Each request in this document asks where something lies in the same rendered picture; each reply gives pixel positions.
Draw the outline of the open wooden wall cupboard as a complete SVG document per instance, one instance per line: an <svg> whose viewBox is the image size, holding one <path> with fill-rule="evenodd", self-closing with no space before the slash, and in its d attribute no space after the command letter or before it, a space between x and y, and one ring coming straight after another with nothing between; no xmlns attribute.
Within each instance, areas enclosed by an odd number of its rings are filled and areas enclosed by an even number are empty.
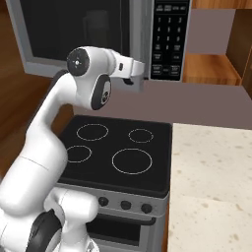
<svg viewBox="0 0 252 252"><path fill-rule="evenodd" d="M184 83L250 86L252 0L192 0Z"/></svg>

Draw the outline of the grey microwave door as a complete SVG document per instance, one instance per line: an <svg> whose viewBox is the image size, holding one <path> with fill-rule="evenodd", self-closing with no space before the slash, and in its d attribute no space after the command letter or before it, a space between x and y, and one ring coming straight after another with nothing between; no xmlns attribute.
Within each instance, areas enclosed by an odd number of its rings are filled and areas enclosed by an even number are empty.
<svg viewBox="0 0 252 252"><path fill-rule="evenodd" d="M144 61L143 0L5 0L26 73L52 77L79 46Z"/></svg>

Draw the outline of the grey oven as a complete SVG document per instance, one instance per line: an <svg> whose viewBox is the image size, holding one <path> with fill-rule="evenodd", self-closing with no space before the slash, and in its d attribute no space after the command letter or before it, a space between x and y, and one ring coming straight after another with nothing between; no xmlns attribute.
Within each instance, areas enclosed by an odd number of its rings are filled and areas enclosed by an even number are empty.
<svg viewBox="0 0 252 252"><path fill-rule="evenodd" d="M95 218L98 213L144 220L149 217L156 218L157 224L155 227L155 234L153 236L151 252L161 252L169 193L165 193L163 196L158 198L154 196L128 194L67 184L60 184L60 189L66 189L66 194L63 197L63 203L67 203L72 207L71 215L73 217L82 214L86 209L86 207L81 208L84 204L84 199L94 198L94 204L98 206L97 209L94 209ZM99 197L106 197L109 200L108 205L102 207L98 202ZM122 210L120 206L122 201L129 201L132 204L131 209ZM143 213L141 210L141 206L143 204L150 204L153 207L153 210L149 214ZM86 218L86 228L87 223L91 221L93 221L91 218Z"/></svg>

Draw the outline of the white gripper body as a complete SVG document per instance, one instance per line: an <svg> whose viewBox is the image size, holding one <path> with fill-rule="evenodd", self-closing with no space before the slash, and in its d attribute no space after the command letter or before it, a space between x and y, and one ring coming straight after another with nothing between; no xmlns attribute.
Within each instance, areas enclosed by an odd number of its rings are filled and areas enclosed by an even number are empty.
<svg viewBox="0 0 252 252"><path fill-rule="evenodd" d="M133 60L131 77L142 76L145 72L145 64L143 62Z"/></svg>

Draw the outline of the oven door with dark window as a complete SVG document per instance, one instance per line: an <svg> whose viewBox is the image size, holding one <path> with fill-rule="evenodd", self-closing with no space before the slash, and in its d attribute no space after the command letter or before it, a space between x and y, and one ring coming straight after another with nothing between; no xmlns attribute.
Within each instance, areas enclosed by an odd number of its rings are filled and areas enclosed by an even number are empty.
<svg viewBox="0 0 252 252"><path fill-rule="evenodd" d="M100 252L151 252L154 225L137 225L95 218L87 223L87 231Z"/></svg>

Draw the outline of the black hob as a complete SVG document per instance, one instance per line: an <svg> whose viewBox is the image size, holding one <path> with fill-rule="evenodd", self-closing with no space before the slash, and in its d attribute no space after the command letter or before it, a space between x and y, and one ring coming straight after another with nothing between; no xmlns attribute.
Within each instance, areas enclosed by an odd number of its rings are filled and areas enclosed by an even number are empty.
<svg viewBox="0 0 252 252"><path fill-rule="evenodd" d="M60 140L68 153L62 184L156 198L168 192L168 123L76 115Z"/></svg>

